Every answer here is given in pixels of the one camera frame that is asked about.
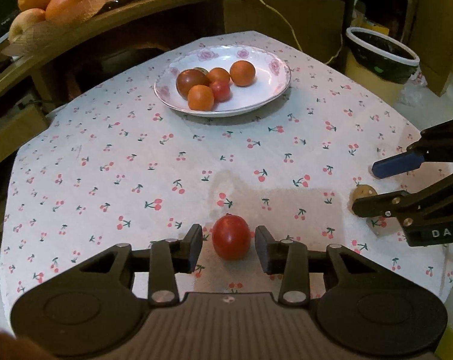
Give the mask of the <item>small red tomato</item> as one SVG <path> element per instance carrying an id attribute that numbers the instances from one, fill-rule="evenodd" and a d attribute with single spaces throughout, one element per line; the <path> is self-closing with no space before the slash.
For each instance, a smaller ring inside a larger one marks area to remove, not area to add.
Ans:
<path id="1" fill-rule="evenodd" d="M 228 101 L 231 97 L 230 83 L 225 80 L 217 80 L 210 84 L 214 101 L 215 102 L 225 102 Z"/>
<path id="2" fill-rule="evenodd" d="M 216 254 L 225 260 L 240 260 L 251 245 L 251 232 L 246 221 L 238 215 L 225 214 L 213 227 L 212 243 Z"/>

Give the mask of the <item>orange tangerine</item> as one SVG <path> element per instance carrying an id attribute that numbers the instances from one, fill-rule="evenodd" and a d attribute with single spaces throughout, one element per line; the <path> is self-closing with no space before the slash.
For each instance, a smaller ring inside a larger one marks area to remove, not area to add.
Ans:
<path id="1" fill-rule="evenodd" d="M 192 86 L 187 95 L 188 106 L 194 111 L 211 111 L 214 102 L 214 93 L 206 85 Z"/>
<path id="2" fill-rule="evenodd" d="M 214 82 L 226 82 L 229 84 L 231 80 L 229 72 L 222 67 L 211 69 L 207 74 L 207 78 L 211 84 Z"/>
<path id="3" fill-rule="evenodd" d="M 254 83 L 256 69 L 249 61 L 238 60 L 231 65 L 230 77 L 236 86 L 247 87 Z"/>

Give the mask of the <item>small red tomato back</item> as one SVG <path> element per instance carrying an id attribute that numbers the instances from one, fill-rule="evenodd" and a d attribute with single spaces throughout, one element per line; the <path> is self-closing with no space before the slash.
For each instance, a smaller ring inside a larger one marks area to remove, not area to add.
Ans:
<path id="1" fill-rule="evenodd" d="M 231 97 L 230 83 L 225 80 L 217 80 L 210 84 L 214 101 L 215 102 L 225 102 L 228 101 Z"/>

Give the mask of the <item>large dark red tomato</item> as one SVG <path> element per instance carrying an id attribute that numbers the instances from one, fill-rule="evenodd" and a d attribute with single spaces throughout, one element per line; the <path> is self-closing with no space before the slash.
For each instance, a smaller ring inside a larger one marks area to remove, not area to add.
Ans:
<path id="1" fill-rule="evenodd" d="M 176 88 L 178 93 L 183 97 L 187 98 L 190 89 L 194 86 L 209 86 L 210 80 L 201 70 L 198 69 L 187 69 L 177 76 Z"/>

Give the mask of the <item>yellow trash bin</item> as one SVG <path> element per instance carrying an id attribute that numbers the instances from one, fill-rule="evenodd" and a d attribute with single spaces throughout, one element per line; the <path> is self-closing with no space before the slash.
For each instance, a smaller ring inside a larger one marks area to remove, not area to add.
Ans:
<path id="1" fill-rule="evenodd" d="M 419 56 L 400 41 L 371 29 L 349 27 L 345 35 L 348 52 L 344 74 L 394 105 L 419 69 Z"/>

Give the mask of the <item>cherry print tablecloth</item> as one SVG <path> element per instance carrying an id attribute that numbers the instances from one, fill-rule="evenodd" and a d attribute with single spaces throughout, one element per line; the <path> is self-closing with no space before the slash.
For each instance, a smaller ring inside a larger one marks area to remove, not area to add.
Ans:
<path id="1" fill-rule="evenodd" d="M 193 53 L 213 65 L 213 46 L 273 52 L 257 65 L 292 76 L 289 90 L 254 113 L 226 119 L 181 115 L 153 86 L 168 64 Z M 426 163 L 377 180 L 371 164 L 417 141 L 419 131 L 377 96 L 341 73 L 260 33 L 203 38 L 134 67 L 76 98 L 49 129 L 18 152 L 8 189 L 0 256 L 5 309 L 23 293 L 112 245 L 146 249 L 180 238 L 193 224 L 204 244 L 182 292 L 277 292 L 254 252 L 225 262 L 212 247 L 214 222 L 241 216 L 277 239 L 311 250 L 347 246 L 429 289 L 453 287 L 453 245 L 412 248 L 393 219 L 361 219 L 350 209 L 359 185 L 411 193 L 452 166 Z"/>

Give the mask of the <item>wooden tv cabinet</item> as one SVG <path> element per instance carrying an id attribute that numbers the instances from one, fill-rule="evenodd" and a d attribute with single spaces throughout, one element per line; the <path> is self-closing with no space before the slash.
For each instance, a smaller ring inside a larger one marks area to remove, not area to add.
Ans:
<path id="1" fill-rule="evenodd" d="M 0 163 L 47 127 L 45 115 L 103 80 L 199 38 L 258 31 L 321 60 L 353 0 L 141 0 L 100 12 L 0 73 Z"/>

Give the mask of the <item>white floral porcelain bowl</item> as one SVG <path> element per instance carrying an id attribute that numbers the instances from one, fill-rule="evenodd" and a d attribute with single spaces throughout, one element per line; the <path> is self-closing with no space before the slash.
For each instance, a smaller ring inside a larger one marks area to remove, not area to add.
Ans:
<path id="1" fill-rule="evenodd" d="M 194 111 L 189 108 L 176 88 L 180 72 L 188 68 L 228 69 L 237 61 L 250 62 L 256 69 L 253 83 L 248 87 L 231 84 L 231 97 L 211 111 Z M 166 65 L 157 78 L 154 92 L 168 108 L 192 116 L 222 118 L 239 116 L 272 102 L 290 86 L 292 74 L 289 66 L 277 55 L 255 46 L 227 45 L 207 46 L 180 55 Z"/>

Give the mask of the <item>woven fruit tray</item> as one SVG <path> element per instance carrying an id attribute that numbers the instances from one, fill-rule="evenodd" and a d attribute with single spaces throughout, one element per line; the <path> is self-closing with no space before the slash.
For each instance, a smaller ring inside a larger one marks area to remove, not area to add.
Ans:
<path id="1" fill-rule="evenodd" d="M 34 54 L 51 42 L 61 38 L 64 34 L 87 22 L 103 6 L 104 3 L 101 0 L 83 0 L 77 5 L 78 14 L 74 17 L 71 24 L 61 26 L 50 24 L 46 20 L 34 24 L 12 44 L 8 42 L 8 45 L 2 50 L 2 54 L 14 58 Z"/>

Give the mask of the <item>front orange on tray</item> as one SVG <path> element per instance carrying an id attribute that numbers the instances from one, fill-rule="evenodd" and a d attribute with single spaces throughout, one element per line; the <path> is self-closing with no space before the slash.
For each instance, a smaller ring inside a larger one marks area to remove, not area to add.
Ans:
<path id="1" fill-rule="evenodd" d="M 67 25 L 78 14 L 77 5 L 83 0 L 51 0 L 45 10 L 45 20 L 50 24 Z"/>

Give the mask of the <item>pale apple on tray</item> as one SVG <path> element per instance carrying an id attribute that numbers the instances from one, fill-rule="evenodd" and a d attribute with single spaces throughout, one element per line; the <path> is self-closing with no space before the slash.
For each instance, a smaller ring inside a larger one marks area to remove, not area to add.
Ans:
<path id="1" fill-rule="evenodd" d="M 8 41 L 12 44 L 26 30 L 34 24 L 45 21 L 45 10 L 41 8 L 30 8 L 18 14 L 10 25 Z"/>

